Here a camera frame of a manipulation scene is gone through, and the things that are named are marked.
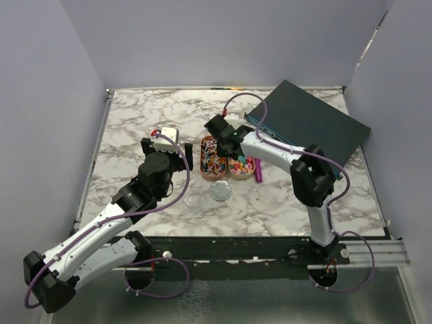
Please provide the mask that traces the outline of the orange lollipop tray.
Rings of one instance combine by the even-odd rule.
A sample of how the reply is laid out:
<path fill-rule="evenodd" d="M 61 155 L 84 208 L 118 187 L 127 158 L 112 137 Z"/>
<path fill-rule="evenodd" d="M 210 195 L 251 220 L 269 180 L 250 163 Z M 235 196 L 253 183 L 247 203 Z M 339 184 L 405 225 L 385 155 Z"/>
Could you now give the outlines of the orange lollipop tray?
<path fill-rule="evenodd" d="M 217 181 L 225 177 L 227 159 L 217 154 L 217 141 L 210 135 L 200 142 L 200 174 L 203 179 Z"/>

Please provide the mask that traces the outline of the beige star candy tray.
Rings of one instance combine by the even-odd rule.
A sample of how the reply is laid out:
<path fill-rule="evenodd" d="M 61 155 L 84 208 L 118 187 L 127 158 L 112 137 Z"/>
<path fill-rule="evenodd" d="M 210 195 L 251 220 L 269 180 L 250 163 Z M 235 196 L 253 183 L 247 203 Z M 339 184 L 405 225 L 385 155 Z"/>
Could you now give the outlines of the beige star candy tray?
<path fill-rule="evenodd" d="M 229 175 L 234 179 L 245 180 L 255 173 L 256 165 L 252 157 L 239 155 L 236 159 L 229 158 L 227 162 Z"/>

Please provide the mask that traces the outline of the clear round jar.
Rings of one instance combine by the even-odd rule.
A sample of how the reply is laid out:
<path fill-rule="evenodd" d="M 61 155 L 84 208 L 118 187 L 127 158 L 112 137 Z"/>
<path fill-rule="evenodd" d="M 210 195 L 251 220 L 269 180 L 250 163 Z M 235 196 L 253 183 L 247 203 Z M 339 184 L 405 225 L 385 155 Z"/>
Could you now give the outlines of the clear round jar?
<path fill-rule="evenodd" d="M 184 203 L 188 208 L 199 209 L 205 203 L 204 193 L 199 190 L 189 191 L 185 194 Z"/>

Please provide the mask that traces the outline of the purple plastic scoop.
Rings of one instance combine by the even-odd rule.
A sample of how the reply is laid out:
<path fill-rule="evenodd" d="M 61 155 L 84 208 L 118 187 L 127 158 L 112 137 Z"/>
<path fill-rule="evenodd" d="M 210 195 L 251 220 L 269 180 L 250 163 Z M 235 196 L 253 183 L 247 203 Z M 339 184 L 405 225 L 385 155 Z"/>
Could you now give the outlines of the purple plastic scoop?
<path fill-rule="evenodd" d="M 262 174 L 261 160 L 254 158 L 254 163 L 255 163 L 255 172 L 254 172 L 255 180 L 257 183 L 262 183 L 263 174 Z"/>

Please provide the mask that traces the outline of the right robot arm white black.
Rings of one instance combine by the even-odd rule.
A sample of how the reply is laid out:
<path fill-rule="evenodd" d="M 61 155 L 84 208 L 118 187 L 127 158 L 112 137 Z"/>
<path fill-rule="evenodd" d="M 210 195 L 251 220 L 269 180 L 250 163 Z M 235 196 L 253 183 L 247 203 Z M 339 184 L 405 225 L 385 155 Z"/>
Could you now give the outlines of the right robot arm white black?
<path fill-rule="evenodd" d="M 329 205 L 334 191 L 335 174 L 331 160 L 322 150 L 291 146 L 262 135 L 257 129 L 242 125 L 234 128 L 218 114 L 205 124 L 206 130 L 217 141 L 221 157 L 242 156 L 270 163 L 291 176 L 295 197 L 306 206 L 310 223 L 310 256 L 314 262 L 325 264 L 332 259 L 337 243 Z"/>

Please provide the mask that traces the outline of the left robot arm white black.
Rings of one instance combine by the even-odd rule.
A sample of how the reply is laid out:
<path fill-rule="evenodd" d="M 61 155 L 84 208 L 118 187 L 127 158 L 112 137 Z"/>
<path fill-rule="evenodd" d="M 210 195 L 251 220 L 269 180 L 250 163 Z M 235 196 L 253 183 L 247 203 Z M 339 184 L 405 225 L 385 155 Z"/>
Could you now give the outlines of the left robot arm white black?
<path fill-rule="evenodd" d="M 44 253 L 33 250 L 24 257 L 26 308 L 55 313 L 94 277 L 119 266 L 139 267 L 152 261 L 151 244 L 129 228 L 148 214 L 176 204 L 184 190 L 166 205 L 158 205 L 168 196 L 173 174 L 184 171 L 189 181 L 193 170 L 192 144 L 179 147 L 175 138 L 160 133 L 156 137 L 141 140 L 145 159 L 138 174 L 98 216 L 56 247 Z"/>

